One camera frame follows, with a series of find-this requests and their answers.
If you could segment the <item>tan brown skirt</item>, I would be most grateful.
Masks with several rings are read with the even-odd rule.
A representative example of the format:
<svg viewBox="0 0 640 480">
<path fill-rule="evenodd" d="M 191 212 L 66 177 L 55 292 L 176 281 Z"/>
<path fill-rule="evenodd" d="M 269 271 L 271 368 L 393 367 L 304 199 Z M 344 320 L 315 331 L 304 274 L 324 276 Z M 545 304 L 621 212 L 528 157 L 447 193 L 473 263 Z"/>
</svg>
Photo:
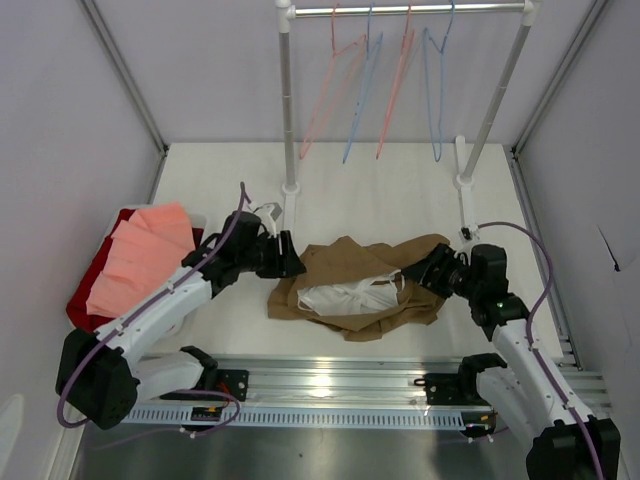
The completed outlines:
<svg viewBox="0 0 640 480">
<path fill-rule="evenodd" d="M 362 246 L 349 236 L 330 245 L 307 246 L 306 272 L 283 279 L 269 295 L 267 314 L 276 320 L 306 320 L 349 342 L 381 339 L 406 324 L 430 325 L 445 300 L 401 271 L 449 240 L 427 234 L 391 246 Z"/>
</svg>

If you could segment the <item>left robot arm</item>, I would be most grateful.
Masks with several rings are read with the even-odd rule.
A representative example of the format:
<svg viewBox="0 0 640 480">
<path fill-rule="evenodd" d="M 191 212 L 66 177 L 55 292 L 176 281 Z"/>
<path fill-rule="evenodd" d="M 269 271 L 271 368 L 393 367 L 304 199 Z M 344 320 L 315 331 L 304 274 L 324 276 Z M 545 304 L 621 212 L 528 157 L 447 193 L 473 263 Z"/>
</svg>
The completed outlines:
<svg viewBox="0 0 640 480">
<path fill-rule="evenodd" d="M 66 337 L 55 384 L 59 423 L 108 430 L 155 398 L 235 402 L 218 387 L 217 361 L 201 349 L 184 346 L 155 359 L 147 351 L 241 274 L 290 279 L 305 271 L 290 231 L 269 227 L 257 213 L 235 211 L 132 310 L 93 333 L 77 328 Z"/>
</svg>

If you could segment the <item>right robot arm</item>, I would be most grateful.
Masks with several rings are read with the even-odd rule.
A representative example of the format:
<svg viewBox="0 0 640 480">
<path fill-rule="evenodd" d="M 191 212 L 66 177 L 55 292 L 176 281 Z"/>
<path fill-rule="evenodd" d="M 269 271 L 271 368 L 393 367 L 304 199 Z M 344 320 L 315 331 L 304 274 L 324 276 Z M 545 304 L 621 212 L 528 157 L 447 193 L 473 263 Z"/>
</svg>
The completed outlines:
<svg viewBox="0 0 640 480">
<path fill-rule="evenodd" d="M 509 290 L 503 248 L 478 244 L 462 254 L 440 243 L 402 274 L 438 297 L 468 302 L 472 320 L 495 350 L 461 361 L 458 395 L 498 413 L 526 451 L 529 478 L 617 477 L 619 430 L 611 419 L 597 418 L 546 353 L 532 310 Z"/>
</svg>

